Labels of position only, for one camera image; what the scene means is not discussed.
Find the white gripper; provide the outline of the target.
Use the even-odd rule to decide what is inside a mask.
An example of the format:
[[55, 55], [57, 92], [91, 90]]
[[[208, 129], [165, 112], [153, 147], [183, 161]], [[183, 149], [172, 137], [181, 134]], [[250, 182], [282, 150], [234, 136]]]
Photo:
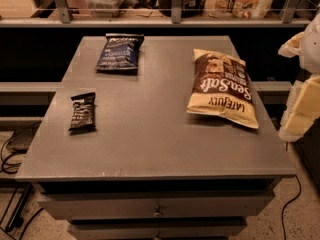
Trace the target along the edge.
[[[292, 58], [299, 56], [300, 67], [313, 74], [320, 73], [320, 14], [300, 32], [286, 41], [278, 54]], [[290, 89], [283, 113], [279, 137], [295, 142], [320, 118], [320, 75], [312, 75], [302, 82], [296, 80]]]

